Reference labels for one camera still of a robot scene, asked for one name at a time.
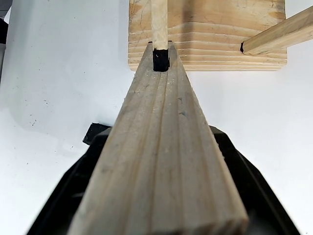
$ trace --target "white backdrop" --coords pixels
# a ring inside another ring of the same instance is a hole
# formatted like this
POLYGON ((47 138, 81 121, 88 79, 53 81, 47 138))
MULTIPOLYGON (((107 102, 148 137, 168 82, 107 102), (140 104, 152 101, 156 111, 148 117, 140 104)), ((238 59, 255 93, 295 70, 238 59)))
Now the white backdrop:
MULTIPOLYGON (((313 0, 286 0, 287 16, 313 0)), ((0 234, 25 233, 92 122, 114 124, 134 76, 128 0, 14 0, 0 84, 0 234)), ((313 41, 278 72, 189 73, 204 114, 313 234, 313 41)))

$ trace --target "wooden plank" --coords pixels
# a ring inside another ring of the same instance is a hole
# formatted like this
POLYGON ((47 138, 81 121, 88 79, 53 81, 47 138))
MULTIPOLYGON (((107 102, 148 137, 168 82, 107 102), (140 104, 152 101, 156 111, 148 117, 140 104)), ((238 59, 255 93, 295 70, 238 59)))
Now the wooden plank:
MULTIPOLYGON (((137 69, 147 43, 152 41, 149 6, 149 0, 130 0, 128 58, 132 70, 137 69)), ((225 61, 238 62, 237 68, 216 63, 214 67, 190 65, 185 67, 187 71, 250 71, 255 66, 260 71, 278 70, 287 63, 286 49, 252 57, 240 48, 242 42, 285 18, 285 0, 168 0, 168 39, 176 43, 180 56, 187 56, 184 65, 187 61, 205 65, 211 55, 217 61, 227 56, 225 61), (194 59, 194 55, 207 57, 194 59), (269 59, 270 66, 260 66, 256 61, 264 58, 269 59)))
POLYGON ((173 43, 148 44, 69 235, 242 234, 247 214, 173 43))
POLYGON ((248 39, 244 54, 257 55, 313 39, 313 6, 248 39))

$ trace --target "wooden beam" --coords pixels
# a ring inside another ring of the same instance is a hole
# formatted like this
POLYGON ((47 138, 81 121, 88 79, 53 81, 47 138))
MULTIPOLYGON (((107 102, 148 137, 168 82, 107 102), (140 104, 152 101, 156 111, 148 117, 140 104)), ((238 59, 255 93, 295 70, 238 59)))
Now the wooden beam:
POLYGON ((68 235, 242 234, 247 214, 173 43, 148 44, 68 235))
POLYGON ((246 55, 273 50, 313 39, 313 6, 263 31, 243 43, 246 55))
POLYGON ((169 67, 167 0, 151 0, 151 24, 154 71, 165 72, 169 67))

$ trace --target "wooden rod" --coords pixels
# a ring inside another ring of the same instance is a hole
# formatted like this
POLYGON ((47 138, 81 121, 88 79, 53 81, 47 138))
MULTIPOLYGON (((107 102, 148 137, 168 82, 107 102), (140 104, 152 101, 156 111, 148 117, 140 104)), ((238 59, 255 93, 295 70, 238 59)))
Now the wooden rod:
POLYGON ((239 235, 247 214, 173 43, 149 43, 68 235, 239 235))
POLYGON ((167 0, 151 0, 154 71, 168 70, 167 0))
POLYGON ((243 53, 257 55, 313 39, 313 6, 243 43, 243 53))

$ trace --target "wooden block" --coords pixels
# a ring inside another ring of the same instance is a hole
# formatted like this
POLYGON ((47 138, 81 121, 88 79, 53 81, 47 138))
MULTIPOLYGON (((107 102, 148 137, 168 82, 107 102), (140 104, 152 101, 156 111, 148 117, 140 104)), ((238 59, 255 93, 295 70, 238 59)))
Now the wooden block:
POLYGON ((149 43, 69 235, 238 235, 247 214, 173 43, 149 43))
MULTIPOLYGON (((241 43, 286 18, 285 0, 168 0, 168 39, 187 71, 274 71, 287 50, 244 55, 241 43)), ((136 70, 152 41, 149 0, 130 0, 129 65, 136 70)))
POLYGON ((313 6, 248 39, 244 54, 257 55, 313 39, 313 6))

